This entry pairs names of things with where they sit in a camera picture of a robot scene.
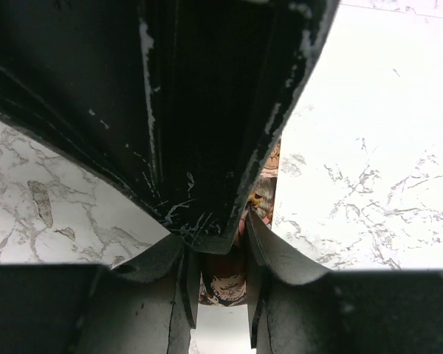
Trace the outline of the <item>brown cat pattern tie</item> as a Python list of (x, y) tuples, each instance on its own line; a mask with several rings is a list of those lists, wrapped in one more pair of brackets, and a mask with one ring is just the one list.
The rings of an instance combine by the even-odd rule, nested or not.
[(246, 302), (246, 217), (253, 208), (269, 228), (272, 226), (280, 152), (281, 141), (277, 141), (247, 200), (230, 251), (203, 256), (200, 304), (230, 307)]

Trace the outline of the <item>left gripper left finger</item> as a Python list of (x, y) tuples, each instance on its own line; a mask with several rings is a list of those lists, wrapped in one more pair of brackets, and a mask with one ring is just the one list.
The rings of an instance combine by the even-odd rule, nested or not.
[(197, 255), (169, 235), (101, 264), (0, 264), (0, 353), (186, 353)]

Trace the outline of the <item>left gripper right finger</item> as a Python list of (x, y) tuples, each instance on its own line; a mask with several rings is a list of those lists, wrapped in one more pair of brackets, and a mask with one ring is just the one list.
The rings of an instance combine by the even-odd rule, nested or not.
[(246, 219), (258, 353), (443, 353), (443, 269), (333, 271)]

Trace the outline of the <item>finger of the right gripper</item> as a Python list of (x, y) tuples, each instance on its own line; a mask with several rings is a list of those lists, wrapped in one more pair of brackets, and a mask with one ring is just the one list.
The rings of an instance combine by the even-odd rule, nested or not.
[(0, 120), (227, 252), (337, 1), (0, 1)]

